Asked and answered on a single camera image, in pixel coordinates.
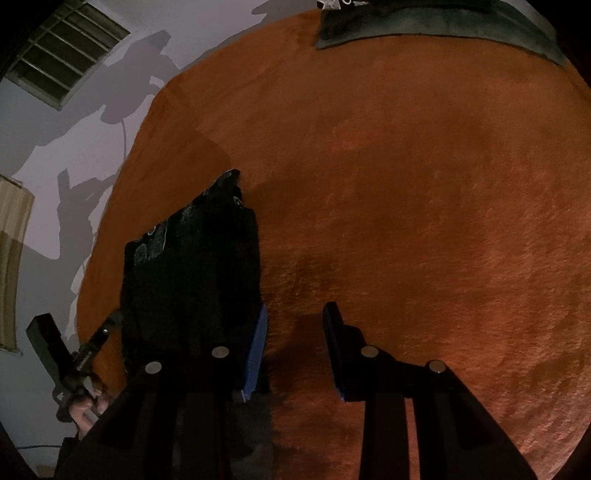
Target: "finger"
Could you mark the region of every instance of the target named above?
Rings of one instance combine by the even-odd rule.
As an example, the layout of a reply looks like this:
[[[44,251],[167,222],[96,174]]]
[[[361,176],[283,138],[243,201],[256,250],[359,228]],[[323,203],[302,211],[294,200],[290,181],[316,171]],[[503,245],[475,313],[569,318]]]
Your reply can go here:
[[[96,411],[102,415],[112,402],[113,399],[110,396],[106,394],[99,395],[96,399]]]
[[[72,406],[70,406],[70,415],[80,429],[80,438],[86,435],[94,426],[94,422],[84,415],[84,413],[90,410],[92,406],[93,401],[91,398],[84,398],[74,402]]]

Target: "cable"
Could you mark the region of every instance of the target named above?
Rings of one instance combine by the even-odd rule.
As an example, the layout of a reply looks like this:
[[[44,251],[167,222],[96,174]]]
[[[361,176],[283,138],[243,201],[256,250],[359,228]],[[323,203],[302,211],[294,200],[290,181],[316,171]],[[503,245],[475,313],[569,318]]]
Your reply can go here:
[[[29,450],[32,448],[61,448],[61,445],[31,445],[29,447],[17,447],[17,450]]]

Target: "orange fluffy carpet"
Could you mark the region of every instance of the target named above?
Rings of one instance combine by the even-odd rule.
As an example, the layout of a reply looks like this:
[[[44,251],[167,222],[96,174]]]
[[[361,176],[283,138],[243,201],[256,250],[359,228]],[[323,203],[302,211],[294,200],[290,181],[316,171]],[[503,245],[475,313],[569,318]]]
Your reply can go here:
[[[591,96],[486,40],[316,51],[319,13],[254,32],[154,99],[80,291],[118,307],[124,246],[230,168],[259,223],[274,478],[353,480],[363,405],[334,389],[321,310],[396,358],[444,360],[540,480],[591,422]],[[120,340],[95,369],[120,391]]]

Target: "black garment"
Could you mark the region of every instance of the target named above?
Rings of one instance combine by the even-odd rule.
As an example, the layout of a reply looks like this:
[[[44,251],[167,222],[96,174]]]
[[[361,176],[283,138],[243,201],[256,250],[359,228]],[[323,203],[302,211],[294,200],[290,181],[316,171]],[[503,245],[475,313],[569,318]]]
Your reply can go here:
[[[74,449],[78,446],[80,440],[78,439],[78,435],[75,437],[65,437],[61,443],[60,453],[57,456],[57,465],[56,465],[56,473],[60,470],[61,466],[64,464],[66,459],[70,456],[70,454],[74,451]]]
[[[240,362],[261,309],[255,214],[238,170],[125,248],[121,309],[125,370],[147,362],[182,368],[202,351],[230,348]]]

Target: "white wall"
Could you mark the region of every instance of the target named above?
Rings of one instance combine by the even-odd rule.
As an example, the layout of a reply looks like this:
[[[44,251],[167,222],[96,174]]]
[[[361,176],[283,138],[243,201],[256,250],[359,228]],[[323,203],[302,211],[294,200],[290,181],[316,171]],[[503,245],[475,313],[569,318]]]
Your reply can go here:
[[[22,355],[0,352],[0,421],[17,446],[57,445],[74,435],[71,424],[55,419],[53,385],[24,330],[33,316],[50,312],[71,349],[77,347],[74,307],[85,262],[118,169],[158,90],[240,32],[316,7],[315,0],[90,3],[131,35],[61,112],[0,82],[0,172],[35,195],[17,297]],[[510,3],[533,19],[526,2]],[[57,449],[23,455],[33,467],[54,465]]]

